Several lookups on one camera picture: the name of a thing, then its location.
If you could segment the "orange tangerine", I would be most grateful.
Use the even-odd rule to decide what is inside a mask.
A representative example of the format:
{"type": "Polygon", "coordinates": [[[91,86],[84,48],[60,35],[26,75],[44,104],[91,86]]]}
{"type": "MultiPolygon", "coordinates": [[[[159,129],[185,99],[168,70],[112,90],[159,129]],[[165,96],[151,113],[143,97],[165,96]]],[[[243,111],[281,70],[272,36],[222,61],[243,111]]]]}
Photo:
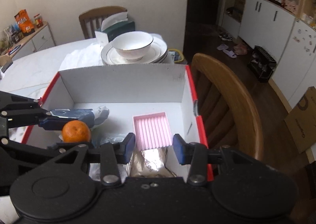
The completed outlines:
{"type": "Polygon", "coordinates": [[[65,143],[90,142],[91,140],[89,127],[79,120],[73,120],[65,124],[61,135],[65,143]]]}

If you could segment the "grey white snack bag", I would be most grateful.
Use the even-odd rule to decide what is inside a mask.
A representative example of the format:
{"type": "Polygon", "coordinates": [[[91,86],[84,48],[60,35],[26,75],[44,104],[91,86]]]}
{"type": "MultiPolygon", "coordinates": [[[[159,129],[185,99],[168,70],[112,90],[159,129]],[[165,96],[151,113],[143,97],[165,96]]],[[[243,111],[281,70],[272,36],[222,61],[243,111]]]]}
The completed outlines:
{"type": "Polygon", "coordinates": [[[53,109],[52,116],[62,119],[76,119],[84,122],[90,129],[102,125],[109,117],[109,109],[103,105],[86,109],[53,109]]]}

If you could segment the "gold foil snack packet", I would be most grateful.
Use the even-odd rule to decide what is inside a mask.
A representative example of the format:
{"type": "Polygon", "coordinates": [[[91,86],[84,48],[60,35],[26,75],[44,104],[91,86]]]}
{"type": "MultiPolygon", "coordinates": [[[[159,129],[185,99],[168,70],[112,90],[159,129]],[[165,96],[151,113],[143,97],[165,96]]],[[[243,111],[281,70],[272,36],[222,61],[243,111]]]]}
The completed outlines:
{"type": "Polygon", "coordinates": [[[134,149],[130,160],[129,177],[165,178],[176,175],[166,168],[167,148],[139,151],[134,149]]]}

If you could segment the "pink ridged soap tray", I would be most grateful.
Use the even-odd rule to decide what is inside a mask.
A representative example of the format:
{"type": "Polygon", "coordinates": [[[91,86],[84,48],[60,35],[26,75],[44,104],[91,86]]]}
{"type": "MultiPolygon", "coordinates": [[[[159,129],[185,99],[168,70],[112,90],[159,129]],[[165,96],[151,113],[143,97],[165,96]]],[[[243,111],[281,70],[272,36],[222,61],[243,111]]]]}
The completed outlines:
{"type": "Polygon", "coordinates": [[[172,133],[166,112],[134,116],[133,126],[139,151],[172,145],[172,133]]]}

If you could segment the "light wooden chair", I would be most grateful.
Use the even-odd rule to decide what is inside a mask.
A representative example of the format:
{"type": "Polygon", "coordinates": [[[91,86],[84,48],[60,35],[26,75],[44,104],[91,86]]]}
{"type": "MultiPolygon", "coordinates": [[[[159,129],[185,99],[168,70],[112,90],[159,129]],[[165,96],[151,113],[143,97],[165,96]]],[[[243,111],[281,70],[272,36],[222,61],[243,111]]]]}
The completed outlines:
{"type": "Polygon", "coordinates": [[[242,81],[227,65],[202,53],[194,55],[191,73],[208,147],[232,146],[262,160],[261,120],[242,81]]]}

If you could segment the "red white cardboard box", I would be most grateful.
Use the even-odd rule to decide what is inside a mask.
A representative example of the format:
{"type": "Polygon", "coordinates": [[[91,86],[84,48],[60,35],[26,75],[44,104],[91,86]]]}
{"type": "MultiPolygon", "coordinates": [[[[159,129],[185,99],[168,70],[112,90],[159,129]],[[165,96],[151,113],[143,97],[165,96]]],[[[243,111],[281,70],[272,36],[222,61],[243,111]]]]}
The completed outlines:
{"type": "Polygon", "coordinates": [[[134,131],[133,118],[165,113],[172,134],[188,143],[206,143],[190,67],[170,64],[94,66],[58,72],[49,84],[30,89],[27,97],[47,109],[106,106],[109,117],[100,130],[134,131]]]}

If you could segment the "low wooden side cabinet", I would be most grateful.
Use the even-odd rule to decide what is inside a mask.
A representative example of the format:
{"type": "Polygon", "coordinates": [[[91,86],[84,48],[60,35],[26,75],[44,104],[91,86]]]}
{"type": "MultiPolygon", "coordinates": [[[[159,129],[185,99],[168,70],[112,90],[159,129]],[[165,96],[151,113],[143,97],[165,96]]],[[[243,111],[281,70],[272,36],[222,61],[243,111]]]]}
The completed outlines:
{"type": "Polygon", "coordinates": [[[1,53],[1,56],[8,55],[14,61],[54,46],[56,43],[49,23],[44,21],[42,27],[36,28],[34,33],[24,37],[17,44],[1,53]]]}

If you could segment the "orange chip bag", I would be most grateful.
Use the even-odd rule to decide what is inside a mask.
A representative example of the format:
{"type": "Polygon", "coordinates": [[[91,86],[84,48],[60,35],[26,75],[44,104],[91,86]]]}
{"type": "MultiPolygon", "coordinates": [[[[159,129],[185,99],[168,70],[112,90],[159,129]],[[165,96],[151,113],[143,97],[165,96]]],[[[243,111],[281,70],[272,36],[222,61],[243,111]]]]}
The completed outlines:
{"type": "Polygon", "coordinates": [[[24,36],[35,32],[35,27],[25,9],[20,10],[14,18],[24,36]]]}

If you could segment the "stacked white plates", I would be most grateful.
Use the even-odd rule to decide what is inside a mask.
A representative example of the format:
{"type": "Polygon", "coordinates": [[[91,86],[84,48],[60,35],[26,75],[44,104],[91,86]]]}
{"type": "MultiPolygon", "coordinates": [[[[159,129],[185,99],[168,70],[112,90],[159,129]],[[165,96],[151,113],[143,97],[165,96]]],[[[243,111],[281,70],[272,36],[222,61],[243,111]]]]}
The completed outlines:
{"type": "Polygon", "coordinates": [[[120,51],[108,43],[101,51],[104,65],[124,65],[134,63],[161,63],[168,55],[168,47],[164,40],[153,37],[150,45],[143,49],[120,51]]]}

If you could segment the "dark wooden chair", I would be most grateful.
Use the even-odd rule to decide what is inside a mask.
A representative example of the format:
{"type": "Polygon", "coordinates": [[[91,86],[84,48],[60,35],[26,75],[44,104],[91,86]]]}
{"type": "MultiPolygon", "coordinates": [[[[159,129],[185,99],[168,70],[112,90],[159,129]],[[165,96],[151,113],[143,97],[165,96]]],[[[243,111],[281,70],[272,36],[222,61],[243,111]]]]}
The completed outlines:
{"type": "Polygon", "coordinates": [[[101,28],[102,21],[111,15],[127,12],[121,6],[104,6],[93,8],[79,15],[79,23],[83,32],[84,39],[95,38],[95,30],[101,28]]]}

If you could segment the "brown cardboard box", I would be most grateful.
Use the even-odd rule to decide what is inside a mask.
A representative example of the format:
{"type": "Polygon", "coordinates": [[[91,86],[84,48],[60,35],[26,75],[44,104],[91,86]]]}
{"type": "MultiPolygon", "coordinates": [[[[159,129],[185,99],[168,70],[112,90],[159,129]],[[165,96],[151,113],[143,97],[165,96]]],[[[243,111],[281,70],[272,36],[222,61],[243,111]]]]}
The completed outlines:
{"type": "Polygon", "coordinates": [[[285,118],[285,123],[302,153],[315,144],[315,87],[309,87],[285,118]]]}

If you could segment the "white porcelain bowl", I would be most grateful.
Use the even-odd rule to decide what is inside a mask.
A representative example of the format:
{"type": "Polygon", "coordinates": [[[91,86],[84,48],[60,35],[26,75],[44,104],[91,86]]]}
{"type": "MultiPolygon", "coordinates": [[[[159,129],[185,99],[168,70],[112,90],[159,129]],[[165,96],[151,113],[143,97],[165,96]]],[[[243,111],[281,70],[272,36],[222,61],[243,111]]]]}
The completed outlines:
{"type": "Polygon", "coordinates": [[[153,40],[153,36],[147,32],[131,31],[119,35],[111,43],[120,56],[136,61],[149,52],[153,40]]]}

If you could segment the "black shoe rack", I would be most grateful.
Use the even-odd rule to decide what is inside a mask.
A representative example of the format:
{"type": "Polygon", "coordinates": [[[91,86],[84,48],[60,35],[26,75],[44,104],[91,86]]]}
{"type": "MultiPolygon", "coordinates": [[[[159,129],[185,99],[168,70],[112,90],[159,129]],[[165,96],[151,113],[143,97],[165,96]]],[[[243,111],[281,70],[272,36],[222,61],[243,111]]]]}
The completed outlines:
{"type": "Polygon", "coordinates": [[[264,48],[255,46],[248,66],[260,82],[267,83],[276,69],[277,62],[264,48]]]}

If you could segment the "green white tissue box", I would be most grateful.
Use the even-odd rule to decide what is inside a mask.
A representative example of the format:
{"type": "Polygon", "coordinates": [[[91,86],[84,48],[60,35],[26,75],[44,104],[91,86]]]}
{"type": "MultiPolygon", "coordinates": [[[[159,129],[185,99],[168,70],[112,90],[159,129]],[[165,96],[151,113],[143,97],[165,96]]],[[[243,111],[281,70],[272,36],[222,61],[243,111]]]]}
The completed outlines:
{"type": "Polygon", "coordinates": [[[96,41],[105,46],[126,32],[135,31],[135,22],[128,19],[128,12],[120,12],[105,18],[101,27],[95,30],[96,41]]]}

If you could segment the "white cabinet with shelves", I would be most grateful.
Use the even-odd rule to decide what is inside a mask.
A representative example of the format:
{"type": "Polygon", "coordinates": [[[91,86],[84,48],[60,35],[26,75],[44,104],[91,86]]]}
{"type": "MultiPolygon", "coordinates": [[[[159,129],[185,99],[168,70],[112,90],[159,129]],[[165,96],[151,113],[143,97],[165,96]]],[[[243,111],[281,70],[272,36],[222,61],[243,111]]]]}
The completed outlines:
{"type": "Polygon", "coordinates": [[[276,62],[269,83],[287,110],[308,88],[315,65],[315,0],[222,0],[220,27],[276,62]]]}

